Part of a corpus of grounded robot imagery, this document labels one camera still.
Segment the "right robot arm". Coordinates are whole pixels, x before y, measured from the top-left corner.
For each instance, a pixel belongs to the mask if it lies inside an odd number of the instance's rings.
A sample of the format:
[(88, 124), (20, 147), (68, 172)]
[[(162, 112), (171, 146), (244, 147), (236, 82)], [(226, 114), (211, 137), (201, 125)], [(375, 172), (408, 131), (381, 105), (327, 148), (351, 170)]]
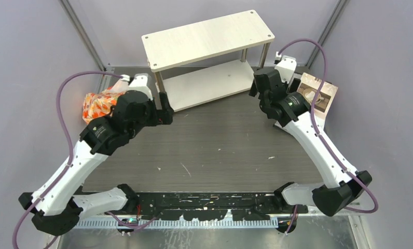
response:
[(261, 111), (299, 142), (323, 180), (320, 184), (283, 185), (274, 200), (279, 212), (287, 213), (294, 205), (311, 205), (334, 216), (372, 182), (368, 171), (358, 171), (334, 146), (311, 114), (311, 106), (303, 95), (286, 92), (278, 70), (256, 70), (249, 95), (257, 96)]

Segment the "afternoon tea book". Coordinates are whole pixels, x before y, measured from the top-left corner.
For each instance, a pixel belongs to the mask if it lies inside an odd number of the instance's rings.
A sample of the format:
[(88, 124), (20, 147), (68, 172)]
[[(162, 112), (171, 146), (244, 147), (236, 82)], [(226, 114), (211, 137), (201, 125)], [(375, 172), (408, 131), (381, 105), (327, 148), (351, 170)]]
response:
[(331, 84), (330, 82), (324, 82), (324, 85), (320, 92), (316, 93), (318, 87), (321, 84), (320, 79), (310, 74), (303, 73), (300, 80), (301, 83), (298, 87), (297, 92), (299, 92), (309, 102), (309, 104), (312, 103), (314, 97), (316, 96), (314, 105), (315, 115), (319, 119), (325, 120), (332, 105), (333, 98), (338, 91), (338, 87)]

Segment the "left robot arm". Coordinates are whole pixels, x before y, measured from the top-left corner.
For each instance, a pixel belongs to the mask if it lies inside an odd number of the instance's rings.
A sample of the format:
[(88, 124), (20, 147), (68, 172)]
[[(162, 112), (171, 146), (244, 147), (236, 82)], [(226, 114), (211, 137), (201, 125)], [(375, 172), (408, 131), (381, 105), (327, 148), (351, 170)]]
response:
[(89, 195), (79, 195), (77, 191), (93, 170), (143, 128), (172, 123), (174, 111), (168, 95), (160, 92), (159, 100), (161, 108), (143, 91), (122, 94), (107, 115), (88, 123), (68, 158), (39, 190), (21, 194), (19, 202), (33, 214), (32, 223), (37, 230), (60, 236), (91, 216), (136, 211), (139, 197), (127, 184)]

